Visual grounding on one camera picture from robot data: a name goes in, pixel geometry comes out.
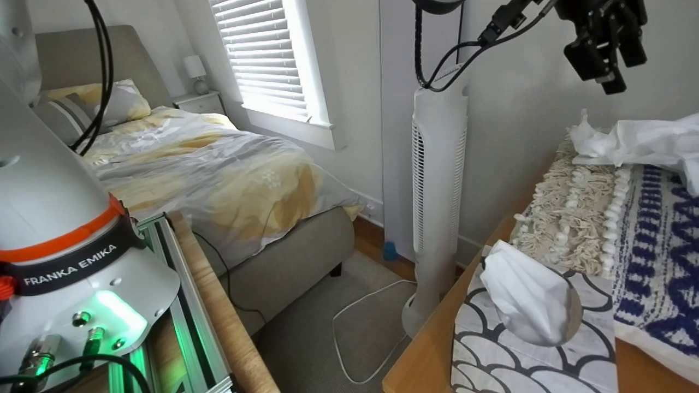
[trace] white cloth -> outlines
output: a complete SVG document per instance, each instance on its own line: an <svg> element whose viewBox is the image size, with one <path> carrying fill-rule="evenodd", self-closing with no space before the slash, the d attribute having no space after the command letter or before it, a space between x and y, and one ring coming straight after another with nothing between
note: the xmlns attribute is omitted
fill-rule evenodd
<svg viewBox="0 0 699 393"><path fill-rule="evenodd" d="M699 114L679 120L621 120L609 134L594 129L582 114L569 129L574 163L648 163L674 171L699 196Z"/></svg>
<svg viewBox="0 0 699 393"><path fill-rule="evenodd" d="M498 241L481 276L505 325L536 346L561 346L581 324L574 288L554 270Z"/></svg>

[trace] white tower fan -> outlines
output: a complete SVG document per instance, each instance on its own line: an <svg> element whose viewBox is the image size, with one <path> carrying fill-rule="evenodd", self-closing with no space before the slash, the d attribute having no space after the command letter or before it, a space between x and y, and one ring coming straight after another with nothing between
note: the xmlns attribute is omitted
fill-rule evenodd
<svg viewBox="0 0 699 393"><path fill-rule="evenodd" d="M401 328L415 337L455 282L465 161L468 96L462 85L413 96L413 251L418 291Z"/></svg>

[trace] power cord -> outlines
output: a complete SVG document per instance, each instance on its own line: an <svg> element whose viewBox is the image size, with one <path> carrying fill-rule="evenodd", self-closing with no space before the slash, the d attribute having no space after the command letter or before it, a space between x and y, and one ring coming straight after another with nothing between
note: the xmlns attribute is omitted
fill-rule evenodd
<svg viewBox="0 0 699 393"><path fill-rule="evenodd" d="M0 384L37 384L45 378L49 378L52 373L62 371L62 370L67 370L67 366L74 366L74 364L83 364L83 363L94 363L94 361L103 361L103 363L116 363L119 364L131 378L135 378L137 382L137 388L141 393L150 393L150 386L147 382L147 378L139 373L139 370L135 370L135 364L131 364L126 358L119 358L119 355L107 355L107 353L89 353L89 355L79 355L79 358L70 358L65 363L59 363L49 370L45 370L44 373L39 375L0 375Z"/></svg>
<svg viewBox="0 0 699 393"><path fill-rule="evenodd" d="M92 144L96 143L96 137L101 135L103 119L105 119L105 111L107 111L107 104L111 98L111 87L113 87L113 52L111 52L111 39L108 39L107 25L105 25L98 7L94 5L94 0L84 0L84 5L92 16L94 32L96 32L96 42L98 42L103 93L101 93L98 114L92 119L92 122L87 124L83 135L70 144L70 148L79 151L80 155L84 155L92 148Z"/></svg>
<svg viewBox="0 0 699 393"><path fill-rule="evenodd" d="M258 314L262 319L262 325L267 325L267 316L262 314L262 310L258 307L247 307L247 305L241 305L233 296L231 296L231 276L230 276L230 267L224 264L224 257L222 254L219 251L219 247L213 247L213 243L209 243L208 239L203 239L199 231L191 231L203 245L208 245L208 250L211 250L222 267L222 276L224 276L224 294L228 300L231 300L231 303L236 305L236 310L242 310L242 312L252 312L252 314Z"/></svg>
<svg viewBox="0 0 699 393"><path fill-rule="evenodd" d="M379 364L372 371L372 375L366 375L364 379L354 379L354 378L349 375L347 366L345 366L345 358L342 358L341 346L336 342L333 321L336 321L338 316L342 316L349 307L366 301L370 296L375 296L375 294L379 294L379 292L387 292L389 288L400 286L400 283L411 283L411 286L413 286L413 282L408 282L408 280L390 282L390 283L387 283L387 286L383 286L383 288L377 288L377 291L372 291L372 292L354 300L352 303L347 303L345 307L341 307L341 310L331 316L331 346L333 346L333 353L336 353L336 361L338 361L338 364L341 364L341 371L342 371L342 375L347 378L349 384L370 384L370 382L387 366L387 363L390 361L390 355L397 352L397 347L400 347L408 337L401 334L401 337L394 342L390 352L379 361Z"/></svg>
<svg viewBox="0 0 699 393"><path fill-rule="evenodd" d="M550 14L550 9L554 7L554 3L556 3L556 0L548 0L548 3L543 5L543 9L542 9L526 27L522 27L519 31L516 31L516 32L511 32L511 36L501 38L498 42L493 42L493 44L490 44L490 45L483 44L483 42L460 42L460 44L451 45L451 48L438 59L438 63L436 63L435 73L430 75L430 79L424 79L424 71L422 71L422 9L415 5L415 76L418 76L418 83L420 83L424 89L430 89L430 91L445 91L447 87L455 85L455 81L456 81L483 52L486 52L486 51L492 51L492 48L495 48L495 45L502 45L502 44L507 44L507 42L511 42L511 39L528 32L531 29L536 29L536 27ZM438 75L442 67L444 67L444 63L445 63L455 52L458 52L460 48L469 48L469 45L475 45L479 51L475 51L460 67L455 71L455 76L451 76L445 85L435 87L435 85L433 85L435 81L451 75L451 73Z"/></svg>

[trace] bed frame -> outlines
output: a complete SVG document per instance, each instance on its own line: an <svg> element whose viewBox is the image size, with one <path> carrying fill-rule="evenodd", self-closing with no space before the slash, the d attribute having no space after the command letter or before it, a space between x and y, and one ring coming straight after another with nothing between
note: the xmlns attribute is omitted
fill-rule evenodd
<svg viewBox="0 0 699 393"><path fill-rule="evenodd" d="M150 108L170 104L173 98L134 27L111 27L108 38L116 81L134 79ZM101 81L92 29L42 32L37 36L37 52L42 89ZM245 328L254 334L352 254L354 229L345 210L333 208L303 221L286 239L231 270L221 268L224 264L205 241L201 250L222 288L230 291Z"/></svg>

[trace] blue patterned blanket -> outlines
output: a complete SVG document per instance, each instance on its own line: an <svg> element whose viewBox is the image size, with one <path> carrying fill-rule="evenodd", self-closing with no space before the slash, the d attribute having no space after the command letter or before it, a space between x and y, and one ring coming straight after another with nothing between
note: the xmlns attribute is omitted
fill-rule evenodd
<svg viewBox="0 0 699 393"><path fill-rule="evenodd" d="M699 198L643 165L624 214L615 337L699 384Z"/></svg>

